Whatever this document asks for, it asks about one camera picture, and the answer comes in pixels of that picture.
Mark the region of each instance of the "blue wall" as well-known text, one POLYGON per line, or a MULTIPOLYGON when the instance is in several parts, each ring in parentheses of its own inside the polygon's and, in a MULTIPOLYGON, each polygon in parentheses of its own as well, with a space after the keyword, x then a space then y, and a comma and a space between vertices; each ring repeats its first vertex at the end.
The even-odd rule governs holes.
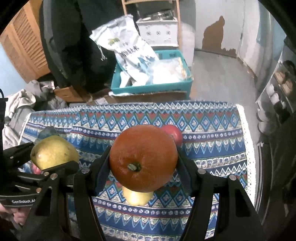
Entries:
POLYGON ((273 21, 273 59, 278 61, 284 46, 286 34, 279 23, 275 19, 273 21))
POLYGON ((26 85, 0 44, 0 88, 5 96, 15 94, 26 85))

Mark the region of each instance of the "gray floor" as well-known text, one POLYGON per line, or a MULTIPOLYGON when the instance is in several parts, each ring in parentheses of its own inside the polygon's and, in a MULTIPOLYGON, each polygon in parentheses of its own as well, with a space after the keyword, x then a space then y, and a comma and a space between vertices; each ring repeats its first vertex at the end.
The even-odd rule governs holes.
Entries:
POLYGON ((192 100, 227 101, 244 107, 258 170, 256 144, 260 133, 257 129, 254 78, 237 59, 202 51, 195 51, 191 70, 194 77, 190 93, 192 100))

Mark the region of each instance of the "white wall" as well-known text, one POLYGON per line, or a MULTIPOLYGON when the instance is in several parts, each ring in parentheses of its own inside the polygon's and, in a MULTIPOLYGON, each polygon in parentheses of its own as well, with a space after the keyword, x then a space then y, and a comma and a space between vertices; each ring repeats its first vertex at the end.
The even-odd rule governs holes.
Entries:
POLYGON ((257 76, 261 92, 272 75, 283 49, 285 32, 258 0, 244 0, 243 39, 238 57, 257 76))
POLYGON ((0 44, 0 88, 5 96, 23 89, 26 82, 16 71, 0 44))
POLYGON ((244 0, 243 39, 238 57, 258 75, 263 59, 264 48, 257 43, 260 21, 258 0, 244 0))
POLYGON ((205 29, 223 16, 225 25, 221 48, 238 51, 244 18, 243 0, 195 0, 195 7, 195 48, 202 48, 205 29))
POLYGON ((179 2, 181 21, 196 29, 196 0, 183 0, 179 2))

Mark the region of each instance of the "teal plastic basket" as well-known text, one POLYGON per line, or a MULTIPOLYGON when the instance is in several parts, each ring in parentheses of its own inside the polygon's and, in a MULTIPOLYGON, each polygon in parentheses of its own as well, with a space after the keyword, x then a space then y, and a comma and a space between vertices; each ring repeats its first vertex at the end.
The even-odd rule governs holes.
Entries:
POLYGON ((186 91, 187 98, 189 98, 191 85, 193 78, 188 69, 188 66, 185 62, 185 59, 179 50, 156 50, 155 51, 159 57, 159 59, 170 59, 181 57, 183 67, 187 72, 188 78, 184 81, 178 83, 169 83, 169 84, 158 84, 158 85, 143 85, 143 86, 127 86, 124 88, 119 88, 121 83, 120 72, 122 71, 119 64, 116 64, 111 90, 114 94, 121 93, 130 93, 130 94, 140 94, 140 93, 153 93, 153 92, 165 92, 165 91, 186 91))

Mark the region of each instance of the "gray cloth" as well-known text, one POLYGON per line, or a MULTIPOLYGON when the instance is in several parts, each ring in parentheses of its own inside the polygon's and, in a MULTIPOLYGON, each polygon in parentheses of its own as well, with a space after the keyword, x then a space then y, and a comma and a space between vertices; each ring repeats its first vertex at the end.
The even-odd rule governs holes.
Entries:
POLYGON ((25 90, 31 92, 36 98, 35 111, 57 110, 68 107, 67 103, 52 93, 52 89, 42 85, 36 80, 29 82, 25 90))
POLYGON ((15 114, 13 115, 13 117, 11 118, 11 121, 9 123, 9 127, 14 131, 14 133, 20 137, 24 124, 25 124, 25 120, 28 116, 28 114, 34 112, 33 108, 29 107, 29 106, 23 106, 21 108, 18 108, 15 112, 15 114))
MULTIPOLYGON (((33 107, 36 103, 35 96, 24 89, 20 90, 14 95, 8 96, 8 101, 5 107, 5 125, 2 130, 2 142, 3 149, 14 147, 18 145, 20 137, 15 133, 14 129, 10 127, 11 118, 14 117, 18 109, 24 106, 33 107)), ((20 124, 24 123, 24 120, 18 120, 20 124)))

